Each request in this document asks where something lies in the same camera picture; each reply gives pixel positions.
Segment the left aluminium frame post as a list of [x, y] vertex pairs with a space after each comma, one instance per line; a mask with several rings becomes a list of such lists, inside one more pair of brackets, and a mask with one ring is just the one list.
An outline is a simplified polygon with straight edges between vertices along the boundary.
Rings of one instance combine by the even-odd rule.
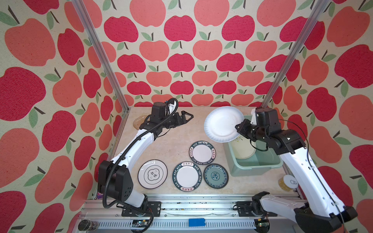
[[77, 15], [85, 28], [85, 31], [88, 35], [88, 38], [90, 42], [92, 43], [92, 46], [95, 49], [95, 52], [98, 56], [98, 59], [100, 63], [102, 64], [102, 67], [104, 69], [104, 72], [106, 73], [109, 82], [111, 86], [113, 87], [113, 90], [119, 100], [119, 103], [121, 104], [124, 113], [128, 114], [130, 111], [130, 108], [128, 106], [128, 103], [121, 91], [121, 87], [119, 85], [118, 79], [110, 65], [109, 59], [107, 57], [107, 54], [105, 52], [105, 49], [96, 33], [96, 30], [94, 28], [93, 22], [89, 16], [88, 10], [85, 7], [84, 1], [81, 0], [72, 0], [72, 3], [74, 5], [74, 8], [77, 12]]

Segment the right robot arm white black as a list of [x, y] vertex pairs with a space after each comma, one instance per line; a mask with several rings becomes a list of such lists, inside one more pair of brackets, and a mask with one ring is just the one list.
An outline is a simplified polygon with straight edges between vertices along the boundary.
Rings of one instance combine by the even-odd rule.
[[276, 110], [257, 108], [251, 120], [240, 116], [235, 128], [250, 142], [264, 142], [266, 149], [273, 149], [307, 198], [306, 203], [294, 204], [263, 191], [252, 197], [253, 214], [278, 214], [296, 222], [305, 233], [332, 233], [358, 216], [354, 207], [346, 206], [332, 191], [301, 136], [295, 130], [282, 130]]

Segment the blue block on rail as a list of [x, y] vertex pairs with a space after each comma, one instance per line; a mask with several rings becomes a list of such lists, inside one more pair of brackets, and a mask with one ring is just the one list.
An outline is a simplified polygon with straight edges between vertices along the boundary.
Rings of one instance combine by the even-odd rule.
[[188, 220], [188, 226], [192, 227], [205, 227], [206, 220], [204, 218], [191, 218]]

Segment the large green rim lettered plate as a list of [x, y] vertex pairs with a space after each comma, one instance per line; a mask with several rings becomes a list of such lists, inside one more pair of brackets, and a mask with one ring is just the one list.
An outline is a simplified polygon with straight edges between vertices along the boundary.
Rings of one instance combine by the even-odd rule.
[[172, 180], [175, 187], [183, 192], [191, 192], [202, 183], [202, 171], [197, 164], [184, 161], [173, 170]]

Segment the cream plate with twig motif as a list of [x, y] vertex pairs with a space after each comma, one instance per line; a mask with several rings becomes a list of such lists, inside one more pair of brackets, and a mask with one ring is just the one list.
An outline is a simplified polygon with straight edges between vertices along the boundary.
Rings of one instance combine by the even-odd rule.
[[231, 142], [231, 146], [236, 159], [248, 159], [252, 157], [256, 152], [256, 149], [254, 148], [256, 146], [256, 143], [254, 142], [251, 145], [250, 140], [242, 136], [238, 136], [236, 139], [234, 139]]

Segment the aluminium frame post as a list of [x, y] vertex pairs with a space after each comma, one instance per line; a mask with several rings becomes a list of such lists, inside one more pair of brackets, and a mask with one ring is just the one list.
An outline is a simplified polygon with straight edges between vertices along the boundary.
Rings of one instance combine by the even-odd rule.
[[275, 80], [273, 84], [271, 85], [268, 93], [265, 95], [261, 106], [262, 108], [266, 108], [273, 98], [273, 95], [275, 94], [276, 90], [279, 88], [282, 79], [285, 77], [286, 73], [290, 69], [291, 65], [293, 64], [297, 54], [301, 50], [301, 48], [304, 46], [306, 40], [308, 39], [310, 33], [314, 29], [316, 23], [318, 22], [320, 16], [323, 14], [323, 12], [328, 7], [329, 3], [331, 1], [327, 0], [319, 0], [316, 2], [314, 8], [311, 11], [311, 14], [309, 18], [307, 19], [305, 26], [303, 27], [302, 31], [300, 32], [300, 35], [298, 36], [297, 40], [295, 41], [293, 47], [291, 48], [284, 64], [282, 65], [279, 73], [275, 76]]
[[72, 0], [72, 3], [74, 5], [74, 8], [77, 12], [77, 15], [85, 28], [85, 31], [88, 35], [88, 38], [90, 42], [92, 43], [92, 46], [95, 49], [95, 52], [98, 56], [98, 59], [100, 63], [102, 64], [102, 67], [104, 69], [104, 72], [106, 73], [109, 82], [111, 86], [113, 87], [113, 90], [119, 100], [119, 103], [121, 104], [124, 113], [128, 114], [130, 111], [130, 108], [128, 106], [128, 103], [121, 91], [121, 87], [119, 85], [118, 79], [110, 65], [109, 59], [107, 57], [107, 54], [105, 52], [105, 49], [96, 33], [96, 30], [94, 28], [93, 22], [89, 16], [88, 10], [85, 7], [84, 1], [81, 0]]

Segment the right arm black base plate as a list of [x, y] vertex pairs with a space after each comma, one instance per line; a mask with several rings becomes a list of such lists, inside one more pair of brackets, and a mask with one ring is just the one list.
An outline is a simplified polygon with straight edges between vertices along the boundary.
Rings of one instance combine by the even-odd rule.
[[266, 212], [261, 207], [260, 203], [256, 201], [249, 201], [249, 202], [236, 202], [233, 206], [233, 210], [237, 211], [240, 217], [244, 216], [252, 216], [252, 217], [276, 217], [278, 216], [272, 212]]

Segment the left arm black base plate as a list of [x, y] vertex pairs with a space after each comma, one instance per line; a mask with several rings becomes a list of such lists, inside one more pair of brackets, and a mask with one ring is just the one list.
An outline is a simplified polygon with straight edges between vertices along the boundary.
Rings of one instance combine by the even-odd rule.
[[143, 209], [145, 212], [136, 210], [135, 207], [125, 204], [123, 207], [121, 216], [123, 217], [150, 217], [152, 213], [154, 217], [160, 217], [161, 213], [161, 204], [162, 202], [148, 202], [146, 209]]

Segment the mint green plastic bin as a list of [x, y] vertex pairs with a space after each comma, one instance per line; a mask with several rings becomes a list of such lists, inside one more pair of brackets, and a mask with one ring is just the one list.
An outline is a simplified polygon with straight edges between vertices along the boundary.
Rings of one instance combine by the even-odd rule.
[[236, 159], [231, 146], [231, 141], [223, 143], [230, 175], [233, 177], [259, 176], [283, 166], [282, 159], [276, 155], [273, 149], [264, 151], [266, 144], [256, 141], [255, 154], [248, 159]]

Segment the purple snack packet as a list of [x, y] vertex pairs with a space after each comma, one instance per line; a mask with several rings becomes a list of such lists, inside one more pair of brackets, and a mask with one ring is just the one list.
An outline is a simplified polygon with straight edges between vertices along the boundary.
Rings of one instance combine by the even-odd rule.
[[96, 199], [97, 200], [100, 200], [100, 199], [102, 199], [103, 198], [103, 193], [100, 193], [99, 191], [97, 192], [97, 194], [96, 194]]

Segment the right aluminium frame post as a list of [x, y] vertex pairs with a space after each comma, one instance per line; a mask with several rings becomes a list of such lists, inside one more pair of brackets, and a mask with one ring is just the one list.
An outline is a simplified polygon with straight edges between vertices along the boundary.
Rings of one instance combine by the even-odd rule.
[[316, 23], [318, 22], [320, 16], [323, 14], [323, 12], [328, 7], [329, 3], [331, 1], [327, 0], [319, 0], [316, 2], [314, 8], [311, 11], [311, 14], [309, 18], [307, 19], [305, 26], [303, 27], [302, 31], [300, 32], [300, 35], [298, 36], [297, 40], [295, 41], [293, 47], [291, 48], [284, 64], [282, 65], [279, 73], [275, 76], [275, 80], [273, 84], [271, 85], [268, 93], [265, 95], [261, 106], [262, 108], [266, 108], [273, 98], [273, 95], [275, 94], [276, 90], [279, 88], [282, 79], [285, 77], [286, 73], [290, 69], [291, 65], [293, 64], [297, 54], [301, 50], [301, 48], [304, 46], [306, 40], [308, 39], [310, 33], [314, 29]]

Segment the white plate black line pattern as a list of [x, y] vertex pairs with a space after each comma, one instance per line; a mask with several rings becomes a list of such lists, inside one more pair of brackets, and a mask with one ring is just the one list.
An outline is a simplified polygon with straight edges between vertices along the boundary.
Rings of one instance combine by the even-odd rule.
[[165, 182], [168, 169], [160, 160], [149, 160], [144, 163], [138, 172], [138, 182], [145, 189], [156, 189]]

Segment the yellow jar white lid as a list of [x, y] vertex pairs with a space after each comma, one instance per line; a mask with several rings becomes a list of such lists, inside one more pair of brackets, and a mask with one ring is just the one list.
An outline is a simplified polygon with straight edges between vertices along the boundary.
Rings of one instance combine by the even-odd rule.
[[285, 175], [278, 180], [278, 185], [282, 190], [289, 192], [296, 189], [299, 183], [292, 175]]

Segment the amber translucent glass plate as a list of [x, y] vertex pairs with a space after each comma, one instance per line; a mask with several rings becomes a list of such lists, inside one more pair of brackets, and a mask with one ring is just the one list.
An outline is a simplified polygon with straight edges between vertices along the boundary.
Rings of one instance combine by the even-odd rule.
[[148, 117], [147, 115], [142, 115], [142, 116], [139, 116], [138, 118], [136, 118], [133, 122], [133, 127], [136, 130], [142, 129], [143, 128], [142, 125], [146, 121], [147, 117]]

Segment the teal blue patterned plate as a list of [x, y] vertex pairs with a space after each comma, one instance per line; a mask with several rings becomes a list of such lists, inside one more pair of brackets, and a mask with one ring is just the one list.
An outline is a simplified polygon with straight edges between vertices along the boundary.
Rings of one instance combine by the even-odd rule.
[[219, 164], [210, 164], [204, 169], [204, 180], [208, 186], [214, 189], [222, 189], [229, 182], [227, 170]]

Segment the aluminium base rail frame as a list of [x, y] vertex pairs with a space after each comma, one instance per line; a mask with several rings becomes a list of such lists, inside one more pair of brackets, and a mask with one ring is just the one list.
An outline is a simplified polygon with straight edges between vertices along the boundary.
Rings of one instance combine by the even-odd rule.
[[[150, 195], [150, 202], [162, 202], [160, 217], [148, 222], [148, 233], [300, 233], [302, 230], [293, 221], [283, 216], [240, 217], [233, 210], [236, 202], [248, 202], [248, 195]], [[82, 233], [78, 224], [83, 219], [99, 222], [96, 231], [88, 233], [133, 233], [144, 228], [132, 228], [135, 219], [150, 220], [150, 217], [123, 217], [123, 207], [103, 208], [102, 200], [86, 201], [78, 216], [72, 221], [73, 233]], [[205, 227], [188, 226], [191, 218], [204, 218]]]

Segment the small green rim lettered plate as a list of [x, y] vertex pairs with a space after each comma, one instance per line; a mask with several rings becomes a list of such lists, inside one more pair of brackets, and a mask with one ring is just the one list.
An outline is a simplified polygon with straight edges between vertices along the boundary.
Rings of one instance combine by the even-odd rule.
[[197, 165], [206, 166], [216, 158], [216, 150], [213, 145], [207, 141], [194, 142], [189, 148], [189, 157]]

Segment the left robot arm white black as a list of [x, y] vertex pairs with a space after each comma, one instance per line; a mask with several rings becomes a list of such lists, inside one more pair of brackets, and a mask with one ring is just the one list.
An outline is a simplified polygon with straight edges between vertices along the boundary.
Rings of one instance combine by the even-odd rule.
[[163, 129], [173, 129], [187, 124], [194, 118], [186, 111], [177, 111], [179, 102], [171, 98], [166, 102], [156, 102], [139, 130], [116, 157], [103, 161], [98, 169], [98, 192], [103, 195], [102, 203], [105, 209], [112, 206], [129, 206], [132, 210], [144, 214], [148, 211], [148, 197], [134, 189], [130, 171], [137, 160], [162, 133]]

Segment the white fluted plate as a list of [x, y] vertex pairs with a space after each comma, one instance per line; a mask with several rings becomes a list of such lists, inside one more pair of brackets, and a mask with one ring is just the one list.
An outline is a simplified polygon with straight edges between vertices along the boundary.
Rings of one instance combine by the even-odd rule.
[[227, 143], [240, 135], [235, 127], [240, 125], [244, 119], [243, 113], [235, 107], [219, 107], [207, 116], [204, 130], [211, 140]]

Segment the green circuit board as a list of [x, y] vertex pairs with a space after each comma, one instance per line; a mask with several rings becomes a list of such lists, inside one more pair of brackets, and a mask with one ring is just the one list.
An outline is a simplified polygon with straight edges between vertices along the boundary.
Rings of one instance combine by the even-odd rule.
[[135, 219], [132, 221], [132, 228], [145, 228], [148, 226], [148, 220], [145, 219]]

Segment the dark glass jar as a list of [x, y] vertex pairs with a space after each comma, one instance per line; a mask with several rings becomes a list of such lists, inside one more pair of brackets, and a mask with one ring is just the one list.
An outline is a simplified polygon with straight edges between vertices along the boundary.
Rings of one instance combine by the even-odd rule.
[[79, 231], [96, 231], [99, 228], [99, 222], [83, 219], [78, 224]]

